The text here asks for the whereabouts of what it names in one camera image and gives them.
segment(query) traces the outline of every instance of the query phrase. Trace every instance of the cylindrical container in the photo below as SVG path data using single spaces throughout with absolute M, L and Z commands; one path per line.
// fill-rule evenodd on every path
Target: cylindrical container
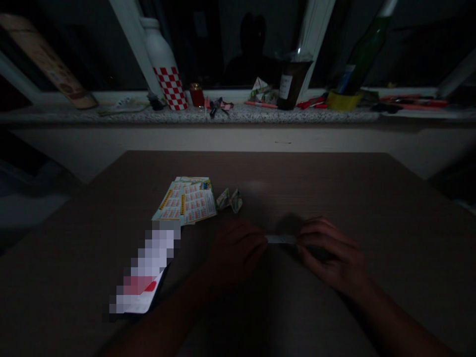
M 0 25 L 75 107 L 88 109 L 98 105 L 30 20 L 3 13 L 0 14 Z
M 329 92 L 326 104 L 331 110 L 338 112 L 351 112 L 362 99 L 363 93 L 358 92 L 356 95 L 338 94 L 334 90 Z
M 164 91 L 171 110 L 187 109 L 187 99 L 182 87 L 174 53 L 159 31 L 159 21 L 155 18 L 141 17 L 140 24 L 145 30 L 145 45 L 154 72 Z
M 203 107 L 205 105 L 202 87 L 198 83 L 190 84 L 190 96 L 192 97 L 194 107 Z
M 379 54 L 398 0 L 385 0 L 366 33 L 354 46 L 336 92 L 353 96 L 362 86 L 373 61 Z
M 285 62 L 283 63 L 283 74 L 279 86 L 278 109 L 293 110 L 298 101 L 302 83 L 306 78 L 307 70 L 312 61 L 306 62 Z

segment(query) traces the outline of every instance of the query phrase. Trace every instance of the green bottle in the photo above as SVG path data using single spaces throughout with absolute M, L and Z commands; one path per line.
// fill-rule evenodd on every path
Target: green bottle
M 385 43 L 387 27 L 397 2 L 398 0 L 385 0 L 366 33 L 355 45 L 344 74 L 337 85 L 337 93 L 354 95 L 362 86 L 373 60 Z

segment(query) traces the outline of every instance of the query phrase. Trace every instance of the marker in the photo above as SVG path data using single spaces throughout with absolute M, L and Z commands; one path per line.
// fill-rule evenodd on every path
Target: marker
M 246 101 L 245 104 L 254 105 L 256 107 L 265 107 L 265 108 L 274 108 L 274 109 L 276 109 L 278 107 L 278 106 L 275 106 L 274 104 L 250 102 L 250 101 Z

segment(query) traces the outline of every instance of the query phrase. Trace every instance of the white bottle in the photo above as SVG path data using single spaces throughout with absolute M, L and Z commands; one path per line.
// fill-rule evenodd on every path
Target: white bottle
M 159 21 L 149 17 L 141 17 L 139 20 L 145 30 L 145 45 L 150 62 L 164 91 L 169 108 L 171 110 L 187 109 L 187 99 L 174 53 L 159 31 Z

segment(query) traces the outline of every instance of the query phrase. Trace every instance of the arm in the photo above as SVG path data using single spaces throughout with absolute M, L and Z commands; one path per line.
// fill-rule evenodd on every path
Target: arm
M 218 234 L 205 264 L 104 356 L 175 356 L 204 308 L 248 279 L 266 246 L 260 229 L 234 221 Z
M 404 312 L 366 274 L 358 243 L 325 218 L 305 223 L 298 238 L 301 259 L 323 282 L 349 297 L 361 310 L 389 356 L 455 356 L 440 340 Z M 336 256 L 316 260 L 306 245 L 321 247 Z

